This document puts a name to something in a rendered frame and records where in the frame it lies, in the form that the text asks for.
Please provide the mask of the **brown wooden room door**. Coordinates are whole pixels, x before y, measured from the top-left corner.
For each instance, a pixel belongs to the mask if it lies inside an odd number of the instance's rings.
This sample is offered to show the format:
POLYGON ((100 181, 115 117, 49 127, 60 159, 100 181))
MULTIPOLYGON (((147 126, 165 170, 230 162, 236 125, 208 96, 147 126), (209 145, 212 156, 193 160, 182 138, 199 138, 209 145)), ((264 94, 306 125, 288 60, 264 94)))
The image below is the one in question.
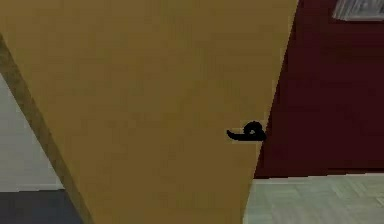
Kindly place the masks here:
POLYGON ((84 224, 242 224, 298 0, 0 0, 1 72, 84 224))

